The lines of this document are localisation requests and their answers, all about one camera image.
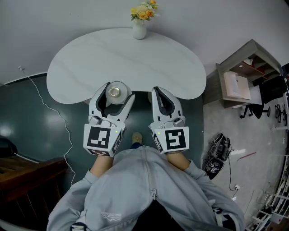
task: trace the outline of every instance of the gray hoodie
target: gray hoodie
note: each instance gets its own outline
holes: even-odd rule
[[[241,209],[193,161],[181,171],[150,147],[118,153],[99,178],[88,171],[55,206],[47,230],[68,231],[75,222],[90,231],[132,230],[155,199],[184,230],[228,230],[224,215],[244,230]]]

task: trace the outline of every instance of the white wall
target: white wall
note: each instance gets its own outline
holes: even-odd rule
[[[46,72],[69,41],[104,28],[131,27],[141,0],[0,0],[0,83]],[[282,65],[289,62],[284,0],[158,0],[149,28],[191,49],[207,74],[251,38]]]

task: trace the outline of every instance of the logo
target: logo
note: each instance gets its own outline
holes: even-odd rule
[[[106,156],[109,157],[109,153],[108,152],[104,152],[104,151],[98,151],[98,150],[92,150],[92,149],[88,149],[89,152],[93,155],[99,155],[99,156]]]
[[[113,145],[113,147],[112,147],[113,154],[116,152],[119,144],[121,143],[121,139],[122,139],[122,136],[121,136],[121,132],[120,132],[119,135],[118,135],[118,137],[117,137],[116,142],[114,143],[114,145]]]
[[[121,213],[106,213],[101,212],[101,216],[106,218],[107,220],[111,221],[120,221],[121,220]]]
[[[159,142],[159,140],[158,140],[158,137],[157,137],[157,135],[156,135],[156,133],[154,134],[154,141],[155,141],[155,144],[157,145],[157,147],[158,147],[158,150],[159,150],[159,152],[162,152],[163,151],[163,148],[162,148],[162,146],[161,146],[161,143]]]
[[[186,147],[186,140],[183,129],[166,130],[167,149],[179,149]]]
[[[110,129],[91,127],[87,146],[96,148],[108,148]]]

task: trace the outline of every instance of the power outlet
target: power outlet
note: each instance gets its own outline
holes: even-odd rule
[[[240,186],[239,185],[235,185],[235,190],[239,190]]]

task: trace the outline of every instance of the wrist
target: wrist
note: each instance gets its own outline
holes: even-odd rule
[[[112,167],[113,157],[98,156],[90,172],[97,176],[101,177],[107,170]]]
[[[186,170],[191,163],[181,152],[167,154],[167,159],[172,165],[182,171]]]

